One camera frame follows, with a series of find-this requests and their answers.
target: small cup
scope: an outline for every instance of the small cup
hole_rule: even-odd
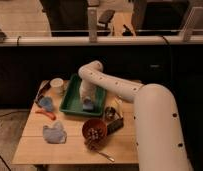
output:
[[[55,91],[58,95],[63,95],[64,93],[64,81],[61,78],[54,78],[50,82],[51,88]]]

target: spoon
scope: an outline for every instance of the spoon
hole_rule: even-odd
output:
[[[95,146],[91,146],[91,150],[97,152],[98,154],[100,154],[100,155],[102,155],[103,157],[107,158],[107,159],[110,160],[111,162],[115,162],[115,159],[114,159],[113,157],[111,157],[111,156],[109,156],[109,155],[107,155],[107,154],[105,154],[105,153],[103,153],[103,152],[98,151],[98,150],[95,148]]]

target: plastic container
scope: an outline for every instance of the plastic container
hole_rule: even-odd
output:
[[[68,88],[62,99],[59,110],[66,115],[81,115],[81,116],[95,116],[100,117],[103,114],[104,102],[106,97],[106,90],[101,87],[96,88],[95,106],[93,111],[83,111],[82,103],[80,101],[79,87],[81,78],[77,74],[73,74],[70,78]]]

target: blue object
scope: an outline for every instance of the blue object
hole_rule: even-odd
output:
[[[93,111],[93,109],[94,109],[94,103],[90,99],[90,97],[86,97],[84,99],[82,107],[83,107],[84,111]]]
[[[43,107],[47,112],[54,110],[53,100],[50,97],[43,97],[39,100],[39,105]]]

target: cable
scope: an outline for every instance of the cable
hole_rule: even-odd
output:
[[[29,112],[29,111],[30,111],[30,110],[16,110],[16,111],[12,111],[12,112],[5,113],[5,114],[3,114],[3,115],[0,115],[0,117],[7,116],[7,115],[10,115],[10,114],[14,114],[14,113]]]
[[[2,158],[2,156],[0,155],[0,159],[2,160],[2,162],[5,164],[5,166],[7,167],[8,171],[11,171],[10,167],[8,166],[8,164],[5,162],[5,160]]]
[[[16,41],[16,46],[19,46],[19,39],[22,38],[22,36],[18,36],[17,37],[17,41]]]
[[[157,36],[161,37],[169,47],[169,55],[170,55],[170,88],[172,90],[173,87],[174,87],[174,68],[173,68],[174,67],[174,61],[173,61],[172,47],[171,47],[170,42],[166,39],[165,36],[163,36],[163,35],[157,35]]]

